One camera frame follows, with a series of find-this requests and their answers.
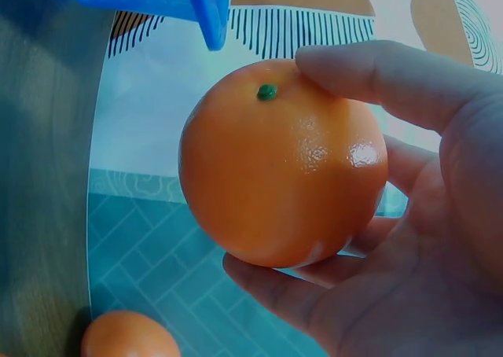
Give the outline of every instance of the palm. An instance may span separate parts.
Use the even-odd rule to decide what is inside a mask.
[[[354,239],[364,259],[334,256],[300,268],[304,281],[228,256],[228,273],[330,355],[496,355],[503,333],[503,159],[495,153],[503,150],[503,82],[396,44],[327,54],[300,57],[301,70],[334,94],[382,104],[438,131],[440,158],[387,140],[390,180],[409,204],[401,219],[375,218]]]

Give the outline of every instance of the finger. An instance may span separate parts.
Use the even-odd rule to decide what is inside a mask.
[[[227,274],[261,305],[304,333],[318,299],[326,289],[288,274],[253,266],[226,254]]]
[[[498,75],[387,41],[310,46],[298,50],[296,63],[337,96],[382,105],[439,133],[461,107],[502,83]]]
[[[331,289],[357,274],[363,261],[364,259],[356,256],[335,255],[294,271],[316,285]]]
[[[385,139],[389,180],[408,196],[420,173],[439,155],[393,137],[385,136]]]
[[[347,250],[368,255],[387,238],[399,221],[400,218],[372,218],[367,228],[353,237]]]

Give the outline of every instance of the orange fruit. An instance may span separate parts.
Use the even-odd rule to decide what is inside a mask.
[[[179,175],[197,222],[226,251],[295,267],[365,228],[387,180],[386,146],[366,104],[323,91],[293,60],[260,61],[193,110]]]
[[[82,357],[180,357],[169,332],[132,311],[113,311],[97,318],[82,341]]]

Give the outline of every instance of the green stem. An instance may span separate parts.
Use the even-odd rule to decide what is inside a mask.
[[[263,84],[259,88],[259,92],[257,93],[257,98],[260,101],[269,101],[273,100],[277,95],[277,86],[273,84]]]

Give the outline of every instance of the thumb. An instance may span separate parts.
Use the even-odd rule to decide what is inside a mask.
[[[503,84],[498,75],[388,41],[309,46],[298,50],[296,63],[337,96],[382,105],[440,134],[462,107]]]

